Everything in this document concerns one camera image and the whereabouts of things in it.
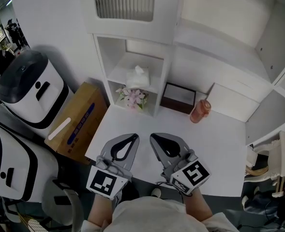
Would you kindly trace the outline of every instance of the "blue label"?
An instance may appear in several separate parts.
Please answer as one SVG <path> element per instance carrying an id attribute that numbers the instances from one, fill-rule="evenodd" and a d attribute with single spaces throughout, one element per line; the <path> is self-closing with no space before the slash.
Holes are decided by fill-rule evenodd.
<path id="1" fill-rule="evenodd" d="M 90 116 L 91 112 L 93 111 L 95 106 L 95 103 L 93 103 L 88 110 L 86 111 L 86 113 L 84 114 L 84 116 L 82 117 L 82 119 L 80 120 L 79 124 L 77 125 L 77 127 L 75 128 L 73 134 L 70 135 L 70 137 L 68 138 L 67 144 L 70 145 L 75 137 L 77 136 L 77 134 L 79 133 L 79 131 L 81 130 L 83 124 L 85 123 L 85 121 L 87 120 L 87 118 Z"/>

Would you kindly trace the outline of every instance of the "black round button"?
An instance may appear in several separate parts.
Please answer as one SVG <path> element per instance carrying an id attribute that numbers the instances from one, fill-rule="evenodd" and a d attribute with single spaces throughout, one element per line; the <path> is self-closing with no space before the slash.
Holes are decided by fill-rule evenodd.
<path id="1" fill-rule="evenodd" d="M 5 172 L 1 172 L 1 173 L 0 173 L 0 177 L 1 177 L 2 179 L 5 179 L 5 178 L 6 178 L 6 173 L 5 173 Z"/>
<path id="2" fill-rule="evenodd" d="M 41 86 L 41 83 L 40 82 L 36 82 L 35 87 L 36 88 L 40 88 L 40 86 Z"/>

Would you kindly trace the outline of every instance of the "white and black machine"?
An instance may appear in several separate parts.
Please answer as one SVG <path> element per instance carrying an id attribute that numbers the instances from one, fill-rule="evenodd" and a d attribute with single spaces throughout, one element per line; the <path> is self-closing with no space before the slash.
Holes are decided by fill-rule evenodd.
<path id="1" fill-rule="evenodd" d="M 0 125 L 0 196 L 41 202 L 45 183 L 58 172 L 52 153 Z"/>
<path id="2" fill-rule="evenodd" d="M 72 95 L 47 56 L 37 51 L 23 52 L 0 77 L 0 100 L 42 137 Z"/>
<path id="3" fill-rule="evenodd" d="M 117 153 L 129 143 L 124 157 L 117 158 Z M 191 195 L 210 177 L 211 173 L 206 165 L 180 137 L 167 133 L 152 133 L 150 144 L 158 161 L 163 164 L 161 175 L 167 184 L 174 186 L 184 195 Z M 137 134 L 126 134 L 108 141 L 96 159 L 96 166 L 92 166 L 90 170 L 87 189 L 113 200 L 133 177 L 130 169 L 138 145 Z"/>

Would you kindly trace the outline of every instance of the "white desk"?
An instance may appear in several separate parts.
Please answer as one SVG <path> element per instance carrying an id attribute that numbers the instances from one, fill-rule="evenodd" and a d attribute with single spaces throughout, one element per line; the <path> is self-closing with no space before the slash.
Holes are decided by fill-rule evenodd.
<path id="1" fill-rule="evenodd" d="M 163 166 L 150 145 L 153 132 L 183 138 L 204 160 L 212 175 L 200 188 L 203 194 L 240 197 L 246 163 L 245 124 L 214 111 L 194 124 L 188 115 L 164 107 L 150 117 L 111 105 L 85 155 L 96 160 L 108 140 L 137 133 L 140 144 L 131 168 L 133 176 L 150 183 L 164 181 L 160 176 Z"/>

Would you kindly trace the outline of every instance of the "flower bouquet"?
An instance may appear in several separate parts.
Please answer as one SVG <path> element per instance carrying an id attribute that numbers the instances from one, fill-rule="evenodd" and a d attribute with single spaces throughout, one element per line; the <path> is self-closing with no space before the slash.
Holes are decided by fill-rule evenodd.
<path id="1" fill-rule="evenodd" d="M 149 94 L 140 89 L 119 88 L 116 90 L 120 94 L 120 100 L 124 100 L 125 107 L 141 109 L 145 107 Z"/>

